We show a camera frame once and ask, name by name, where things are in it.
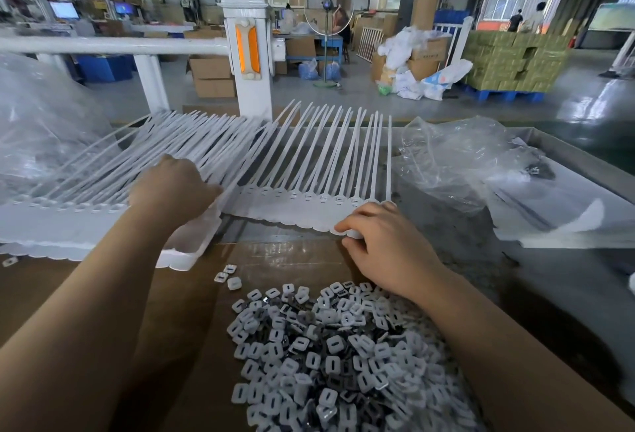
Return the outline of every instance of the blue table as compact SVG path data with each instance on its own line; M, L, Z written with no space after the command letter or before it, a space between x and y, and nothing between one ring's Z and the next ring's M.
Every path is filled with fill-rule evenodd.
M274 34L273 37L277 37L279 39L303 39L305 37L313 37L316 41L319 41L320 44L326 48L335 48L337 49L337 57L336 56L327 56L329 61L336 61L340 66L342 65L342 54L344 52L344 40L341 35L330 35L328 36L328 41L326 45L324 42L326 41L326 37L319 34ZM286 57L288 61L310 61L315 59L317 61L323 61L324 55L322 56L290 56Z

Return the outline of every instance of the white pipe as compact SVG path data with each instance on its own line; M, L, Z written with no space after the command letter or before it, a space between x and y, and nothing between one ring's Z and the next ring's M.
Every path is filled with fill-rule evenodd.
M155 39L148 37L0 37L0 52L36 54L212 54L229 55L226 37Z

